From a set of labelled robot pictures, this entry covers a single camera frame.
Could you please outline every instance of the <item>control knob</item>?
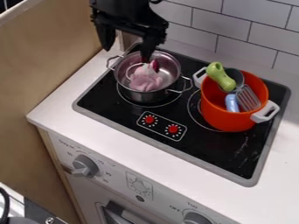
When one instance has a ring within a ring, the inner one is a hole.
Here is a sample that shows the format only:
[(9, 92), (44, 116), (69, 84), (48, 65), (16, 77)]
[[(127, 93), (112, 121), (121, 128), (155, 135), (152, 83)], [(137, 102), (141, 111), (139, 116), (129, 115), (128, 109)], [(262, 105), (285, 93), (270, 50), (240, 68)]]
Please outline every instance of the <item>control knob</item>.
[(93, 178), (98, 172), (98, 165), (89, 157), (84, 155), (79, 155), (73, 161), (72, 175), (76, 177), (87, 177)]
[(199, 213), (188, 213), (182, 224), (212, 224), (208, 219)]

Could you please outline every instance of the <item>white tile wall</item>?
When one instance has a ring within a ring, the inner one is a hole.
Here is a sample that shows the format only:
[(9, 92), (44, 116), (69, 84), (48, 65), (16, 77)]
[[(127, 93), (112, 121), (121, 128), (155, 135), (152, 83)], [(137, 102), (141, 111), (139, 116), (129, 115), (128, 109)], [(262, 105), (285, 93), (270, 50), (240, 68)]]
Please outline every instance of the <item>white tile wall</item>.
[(193, 46), (199, 46), (207, 50), (214, 51), (217, 35), (205, 31), (198, 31), (179, 24), (170, 24), (167, 30), (168, 38)]
[(206, 10), (194, 10), (192, 27), (235, 39), (247, 39), (250, 22)]
[(289, 30), (299, 32), (299, 7), (294, 7), (287, 26)]
[(164, 0), (168, 39), (297, 73), (299, 0)]
[(285, 27), (290, 9), (290, 5), (263, 0), (225, 0), (222, 12), (266, 25)]
[(249, 60), (267, 67), (273, 65), (276, 56), (276, 51), (274, 50), (224, 37), (219, 37), (217, 52)]
[(168, 21), (181, 25), (191, 24), (192, 8), (176, 3), (162, 1), (159, 4), (152, 4), (151, 9), (159, 15), (162, 15)]
[(253, 24), (249, 42), (299, 55), (299, 33), (264, 24)]
[(222, 0), (169, 0), (177, 4), (185, 4), (208, 11), (221, 12)]
[(299, 75), (298, 65), (299, 57), (285, 52), (279, 52), (275, 62), (275, 69)]

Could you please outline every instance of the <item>silver pot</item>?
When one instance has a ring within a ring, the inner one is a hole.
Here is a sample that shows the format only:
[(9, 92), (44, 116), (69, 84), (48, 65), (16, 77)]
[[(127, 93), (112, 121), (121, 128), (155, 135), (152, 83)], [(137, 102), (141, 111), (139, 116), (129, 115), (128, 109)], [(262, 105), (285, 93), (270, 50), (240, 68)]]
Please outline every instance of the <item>silver pot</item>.
[[(115, 68), (109, 64), (111, 60), (121, 58)], [(190, 90), (193, 87), (191, 79), (181, 75), (181, 66), (179, 62), (170, 54), (161, 51), (154, 51), (150, 60), (157, 60), (159, 64), (159, 75), (163, 77), (163, 83), (158, 90), (149, 92), (141, 92), (129, 87), (130, 79), (126, 72), (133, 65), (141, 63), (139, 52), (133, 52), (126, 56), (114, 56), (107, 61), (107, 68), (115, 72), (115, 79), (119, 84), (121, 93), (134, 102), (151, 103), (158, 102), (167, 97), (169, 94), (182, 94), (184, 91)], [(184, 89), (177, 89), (178, 79), (189, 81), (189, 87), (184, 85)]]

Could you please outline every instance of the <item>black stovetop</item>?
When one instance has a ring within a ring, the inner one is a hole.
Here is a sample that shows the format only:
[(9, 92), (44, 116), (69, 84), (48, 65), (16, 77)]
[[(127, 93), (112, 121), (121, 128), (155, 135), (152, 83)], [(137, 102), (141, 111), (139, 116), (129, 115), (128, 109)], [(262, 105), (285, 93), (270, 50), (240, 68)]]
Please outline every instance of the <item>black stovetop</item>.
[[(169, 53), (177, 58), (182, 66), (182, 74), (189, 78), (208, 65), (204, 61)], [(74, 103), (74, 109), (114, 128), (117, 128), (116, 123), (120, 124), (117, 129), (148, 144), (241, 185), (253, 186), (261, 174), (290, 96), (287, 87), (268, 80), (265, 83), (270, 100), (277, 103), (281, 111), (270, 122), (256, 124), (249, 131), (240, 133), (220, 132), (205, 122), (198, 111), (200, 92), (196, 87), (184, 92), (178, 99), (176, 95), (171, 95), (163, 103), (173, 102), (161, 107), (156, 107), (156, 104), (133, 105), (120, 96), (112, 71), (83, 94)], [(178, 88), (183, 86), (181, 80)], [(154, 116), (158, 124), (150, 127), (143, 120), (146, 116)], [(166, 133), (165, 126), (172, 124), (181, 128), (179, 136)]]

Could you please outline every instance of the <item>black cable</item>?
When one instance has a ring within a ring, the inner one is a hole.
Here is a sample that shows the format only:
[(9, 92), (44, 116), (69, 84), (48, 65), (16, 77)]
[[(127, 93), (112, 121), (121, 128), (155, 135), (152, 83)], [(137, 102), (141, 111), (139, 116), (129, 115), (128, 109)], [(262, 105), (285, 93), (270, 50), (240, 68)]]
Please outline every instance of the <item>black cable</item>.
[(149, 0), (152, 4), (159, 4), (161, 3), (163, 0)]
[(8, 215), (10, 212), (10, 195), (2, 187), (0, 187), (0, 194), (2, 194), (4, 198), (4, 208), (2, 217), (0, 218), (0, 224), (8, 224)]

